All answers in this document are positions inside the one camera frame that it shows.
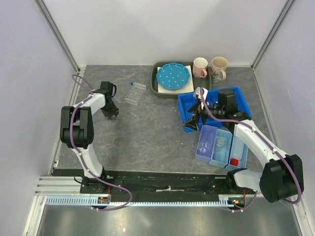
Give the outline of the small glass stopper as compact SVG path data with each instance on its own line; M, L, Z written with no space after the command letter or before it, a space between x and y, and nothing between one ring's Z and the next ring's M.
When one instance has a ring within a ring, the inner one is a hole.
M226 143L226 139L224 137L217 137L215 143L215 151L222 151Z

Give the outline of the clear glass beaker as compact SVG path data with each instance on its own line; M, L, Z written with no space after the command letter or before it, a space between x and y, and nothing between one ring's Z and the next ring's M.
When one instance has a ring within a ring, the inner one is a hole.
M212 144L209 142L199 142L198 151L200 153L208 153L211 150Z

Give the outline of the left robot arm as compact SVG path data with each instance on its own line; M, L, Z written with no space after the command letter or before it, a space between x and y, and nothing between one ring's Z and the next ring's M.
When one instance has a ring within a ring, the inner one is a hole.
M83 101L73 106L64 106L61 110L60 140L77 155L84 169L84 176L95 177L91 188L96 193L104 193L108 188L108 181L101 177L104 168L93 147L93 115L100 110L106 119L116 118L119 114L113 101L116 92L116 85L107 81L101 82L100 88Z

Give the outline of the white red-capped wash bottle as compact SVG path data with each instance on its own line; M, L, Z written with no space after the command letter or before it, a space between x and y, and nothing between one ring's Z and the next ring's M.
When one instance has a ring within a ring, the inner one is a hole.
M233 166L240 166L243 159L244 143L237 137L234 138L230 164Z

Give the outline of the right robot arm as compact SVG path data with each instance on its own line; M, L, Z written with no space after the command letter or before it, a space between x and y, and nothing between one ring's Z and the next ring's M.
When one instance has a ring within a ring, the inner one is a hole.
M299 203L304 191L301 158L278 148L257 128L248 113L239 110L233 89L220 89L216 105L207 103L207 93L205 88L195 90L193 96L196 103L188 110L192 118L184 126L197 131L200 121L205 123L212 119L222 123L252 151L263 167L261 173L244 168L228 172L225 181L227 191L235 194L242 188L248 188L261 192L270 203L280 200L290 204Z

